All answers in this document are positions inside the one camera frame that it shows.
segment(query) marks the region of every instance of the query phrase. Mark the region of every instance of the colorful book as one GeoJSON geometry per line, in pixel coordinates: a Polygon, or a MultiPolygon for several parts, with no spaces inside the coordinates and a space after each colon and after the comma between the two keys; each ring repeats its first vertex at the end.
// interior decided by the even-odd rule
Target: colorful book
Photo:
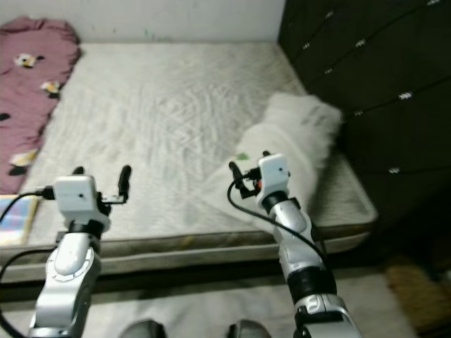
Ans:
{"type": "MultiPolygon", "coordinates": [[[[17,195],[0,195],[0,214],[17,195]]],[[[25,244],[35,216],[38,198],[26,196],[18,200],[0,223],[0,246],[25,244]]]]}

